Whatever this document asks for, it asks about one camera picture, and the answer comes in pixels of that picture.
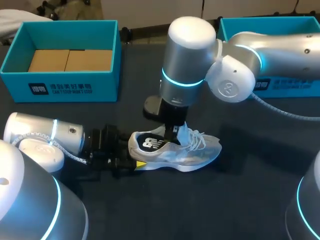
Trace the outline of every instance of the white cloth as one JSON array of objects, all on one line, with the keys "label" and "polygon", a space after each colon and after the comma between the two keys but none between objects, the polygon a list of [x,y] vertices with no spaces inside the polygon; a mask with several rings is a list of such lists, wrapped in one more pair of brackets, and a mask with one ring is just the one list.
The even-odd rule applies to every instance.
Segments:
[{"label": "white cloth", "polygon": [[52,21],[49,18],[38,16],[33,13],[14,10],[3,9],[0,10],[0,39],[12,38],[16,35],[20,25],[23,22],[44,22]]}]

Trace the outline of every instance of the new balance logo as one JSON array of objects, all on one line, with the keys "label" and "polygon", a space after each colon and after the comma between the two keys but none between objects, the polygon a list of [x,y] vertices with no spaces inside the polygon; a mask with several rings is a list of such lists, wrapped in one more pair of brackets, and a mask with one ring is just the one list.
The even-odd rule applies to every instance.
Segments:
[{"label": "new balance logo", "polygon": [[163,142],[163,140],[157,140],[155,138],[148,137],[144,140],[142,146],[144,146],[145,148],[158,149]]}]

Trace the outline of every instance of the shoe sole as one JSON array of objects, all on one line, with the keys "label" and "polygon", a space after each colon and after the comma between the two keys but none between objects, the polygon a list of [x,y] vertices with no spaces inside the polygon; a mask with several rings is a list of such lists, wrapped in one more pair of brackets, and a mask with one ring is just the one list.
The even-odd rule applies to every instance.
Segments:
[{"label": "shoe sole", "polygon": [[144,163],[146,163],[146,166],[137,169],[137,171],[149,171],[149,170],[156,170],[159,168],[174,168],[174,169],[177,169],[180,172],[184,172],[184,173],[185,172],[192,172],[192,171],[201,169],[204,166],[212,163],[218,156],[219,156],[219,154],[215,158],[212,158],[209,161],[205,161],[205,162],[203,162],[201,164],[197,164],[197,165],[179,165],[179,164],[171,163],[171,162],[146,162],[146,161],[144,161]]}]

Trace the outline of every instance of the box label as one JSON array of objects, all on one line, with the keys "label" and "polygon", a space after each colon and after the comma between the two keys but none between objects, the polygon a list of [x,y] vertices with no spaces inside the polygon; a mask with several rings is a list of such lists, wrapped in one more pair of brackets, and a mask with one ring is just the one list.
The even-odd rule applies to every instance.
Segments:
[{"label": "box label", "polygon": [[310,89],[313,83],[313,80],[276,79],[274,80],[272,89]]},{"label": "box label", "polygon": [[29,83],[33,95],[48,95],[48,89],[44,83]]},{"label": "box label", "polygon": [[269,84],[270,84],[270,78],[257,79],[257,81],[255,82],[253,91],[265,91],[268,89]]},{"label": "box label", "polygon": [[92,94],[91,84],[50,84],[53,94]]}]

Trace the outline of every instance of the glowing blue ring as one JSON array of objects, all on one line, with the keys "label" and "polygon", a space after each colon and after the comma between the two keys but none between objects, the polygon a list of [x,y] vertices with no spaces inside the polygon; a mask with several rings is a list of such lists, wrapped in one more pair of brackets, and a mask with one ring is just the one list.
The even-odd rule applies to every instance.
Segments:
[{"label": "glowing blue ring", "polygon": [[175,85],[178,85],[178,86],[181,86],[181,87],[194,87],[194,86],[197,86],[199,84],[201,84],[204,79],[196,82],[196,83],[189,83],[189,84],[185,84],[185,83],[180,83],[180,82],[177,82],[177,81],[174,81],[172,80],[170,77],[168,77],[166,74],[165,74],[165,71],[164,69],[162,68],[162,73],[163,73],[163,76],[172,84],[175,84]]},{"label": "glowing blue ring", "polygon": [[298,186],[298,190],[296,191],[296,202],[297,202],[297,205],[298,205],[298,209],[299,209],[299,213],[305,223],[305,225],[308,227],[308,229],[310,230],[310,232],[318,239],[320,240],[320,237],[316,234],[316,232],[310,227],[310,225],[308,224],[307,220],[305,219],[305,216],[303,215],[302,211],[301,211],[301,207],[300,207],[300,203],[299,203],[299,189],[300,189],[300,185],[301,185],[301,182],[302,182],[302,179],[299,183],[299,186]]},{"label": "glowing blue ring", "polygon": [[249,51],[253,52],[256,55],[256,57],[259,59],[260,71],[262,70],[262,59],[261,59],[260,55],[257,53],[256,50],[254,50],[253,48],[251,48],[249,46],[245,46],[245,45],[241,45],[241,44],[237,44],[236,46],[240,47],[240,48],[248,49]]},{"label": "glowing blue ring", "polygon": [[40,240],[46,240],[47,239],[47,237],[49,236],[49,234],[51,233],[52,229],[54,228],[54,226],[56,224],[56,221],[57,221],[57,218],[58,218],[58,215],[59,215],[59,211],[60,211],[61,191],[60,191],[60,187],[59,187],[59,184],[58,184],[57,180],[55,178],[53,178],[53,180],[54,180],[54,182],[56,184],[56,188],[57,188],[57,191],[58,191],[58,201],[57,201],[57,204],[56,204],[56,209],[55,209],[55,213],[54,213],[52,222],[51,222],[51,224],[49,225],[49,228],[46,230],[45,234],[43,235],[43,237]]},{"label": "glowing blue ring", "polygon": [[53,143],[52,143],[52,140],[53,140],[53,139],[55,138],[55,136],[56,136],[57,126],[58,126],[58,120],[55,119],[55,120],[53,120],[52,133],[51,133],[51,137],[50,137],[51,141],[50,141],[49,145],[52,145],[52,144],[53,144]]}]

